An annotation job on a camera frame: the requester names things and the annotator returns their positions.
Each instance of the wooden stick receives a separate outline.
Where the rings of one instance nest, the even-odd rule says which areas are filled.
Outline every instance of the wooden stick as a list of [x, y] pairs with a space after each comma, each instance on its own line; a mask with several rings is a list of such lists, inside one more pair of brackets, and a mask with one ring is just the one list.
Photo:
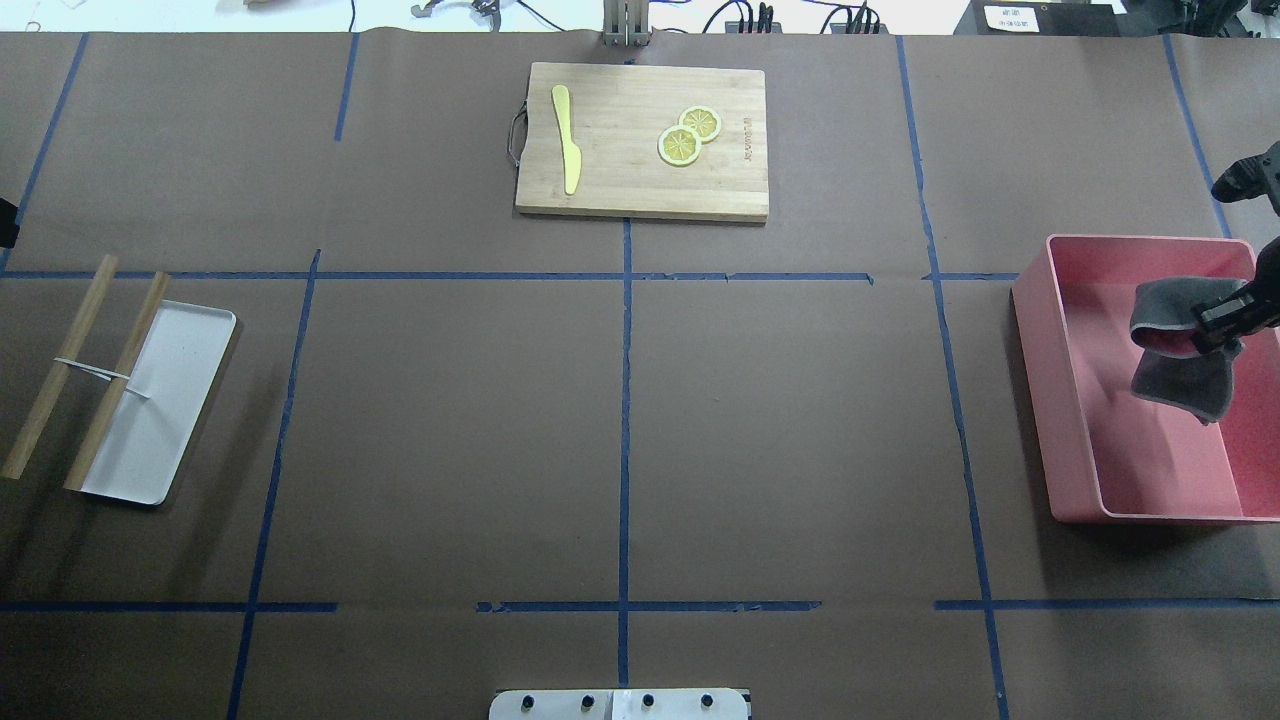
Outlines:
[[[88, 337], [90, 328], [93, 327], [93, 319], [97, 318], [97, 310], [102, 306], [102, 299], [106, 297], [106, 290], [115, 275], [116, 265], [119, 265], [119, 260], [115, 256], [108, 255], [102, 258], [97, 272], [93, 273], [93, 282], [88, 284], [84, 300], [81, 301], [79, 310], [76, 311], [76, 319], [72, 320], [72, 327], [67, 331], [67, 338], [63, 340], [63, 346], [58, 348], [59, 357], [74, 360], [79, 354], [81, 347], [84, 345], [84, 338]], [[45, 375], [45, 384], [40, 386], [36, 402], [32, 404], [31, 413], [27, 414], [27, 421], [18, 430], [18, 439], [9, 451], [9, 456], [4, 461], [4, 468], [0, 469], [0, 475], [12, 479], [22, 477], [22, 471], [27, 469], [27, 461], [31, 460], [31, 454], [36, 450], [36, 442], [40, 441], [40, 434], [45, 432], [45, 425], [49, 424], [49, 416], [54, 413], [54, 405], [58, 402], [58, 396], [63, 392], [63, 384], [67, 382], [69, 373], [70, 368], [63, 363], [54, 363], [49, 369], [49, 374]]]
[[[133, 373], [133, 366], [138, 363], [138, 355], [142, 352], [142, 343], [147, 340], [151, 323], [155, 322], [156, 311], [160, 310], [160, 301], [164, 300], [164, 291], [168, 287], [169, 275], [156, 273], [155, 279], [151, 281], [151, 288], [147, 291], [147, 299], [142, 302], [138, 319], [133, 323], [133, 329], [129, 332], [128, 340], [124, 341], [120, 360], [115, 364], [116, 373], [122, 375]], [[129, 380], [124, 378], [111, 378], [111, 384], [106, 387], [106, 395], [102, 396], [102, 401], [97, 405], [97, 411], [93, 413], [93, 420], [90, 421], [88, 432], [84, 433], [84, 439], [81, 442], [76, 462], [72, 464], [72, 469], [67, 474], [67, 483], [63, 484], [64, 488], [74, 491], [84, 489], [88, 470], [93, 466], [93, 460], [97, 459], [97, 451], [102, 447], [106, 430], [111, 427], [111, 419], [115, 418], [115, 409], [120, 405], [120, 398], [124, 397], [124, 388], [128, 384]]]

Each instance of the white floor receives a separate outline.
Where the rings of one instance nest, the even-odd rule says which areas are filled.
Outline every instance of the white floor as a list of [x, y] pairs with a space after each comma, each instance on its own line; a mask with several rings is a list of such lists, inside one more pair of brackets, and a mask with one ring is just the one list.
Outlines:
[[[503, 32], [550, 29], [515, 0], [502, 1]], [[599, 29], [600, 0], [526, 0], [566, 28]], [[411, 0], [356, 0], [355, 29], [401, 27], [428, 32], [485, 32], [488, 19], [471, 10], [467, 0], [448, 0], [430, 18], [415, 18]], [[721, 0], [653, 3], [650, 22], [657, 28], [700, 32]], [[895, 35], [951, 35], [968, 0], [881, 0], [872, 6]], [[788, 33], [815, 33], [829, 8], [805, 0], [774, 0], [774, 20]], [[719, 19], [736, 19], [728, 9]], [[1276, 37], [1280, 23], [1245, 9], [1244, 27]], [[0, 31], [45, 32], [346, 32], [351, 0], [3, 0]], [[713, 32], [721, 32], [717, 22]]]

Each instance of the gray table surface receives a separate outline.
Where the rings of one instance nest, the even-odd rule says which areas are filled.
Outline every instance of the gray table surface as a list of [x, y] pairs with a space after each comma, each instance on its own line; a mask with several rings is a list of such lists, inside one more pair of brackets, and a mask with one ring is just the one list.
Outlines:
[[[529, 64], [627, 59], [767, 73], [767, 224], [513, 211]], [[1009, 290], [1052, 233], [1267, 242], [1206, 172], [1277, 140], [1243, 79], [1277, 69], [1189, 38], [0, 35], [0, 438], [105, 252], [88, 361], [151, 270], [243, 322], [163, 506], [60, 488], [81, 379], [0, 484], [0, 715], [620, 684], [1270, 715], [1280, 529], [1056, 523]]]

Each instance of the gray cloth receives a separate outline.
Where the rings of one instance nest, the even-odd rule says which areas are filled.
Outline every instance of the gray cloth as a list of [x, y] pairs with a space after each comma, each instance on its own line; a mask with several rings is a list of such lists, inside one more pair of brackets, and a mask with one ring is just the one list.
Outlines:
[[1143, 348], [1129, 389], [1143, 400], [1181, 407], [1208, 425], [1226, 416], [1235, 392], [1231, 361], [1244, 350], [1233, 340], [1207, 355], [1192, 345], [1192, 306], [1231, 295], [1245, 281], [1172, 277], [1142, 283], [1129, 337]]

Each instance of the lime slice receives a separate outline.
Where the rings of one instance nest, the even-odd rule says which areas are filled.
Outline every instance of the lime slice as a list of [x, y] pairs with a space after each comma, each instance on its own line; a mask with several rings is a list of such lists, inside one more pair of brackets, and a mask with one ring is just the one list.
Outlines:
[[698, 159], [703, 151], [703, 141], [698, 133], [685, 126], [671, 126], [658, 136], [658, 155], [667, 164], [682, 168]]
[[703, 142], [710, 142], [719, 136], [719, 113], [705, 105], [686, 108], [685, 111], [680, 114], [680, 124], [696, 132], [698, 138]]

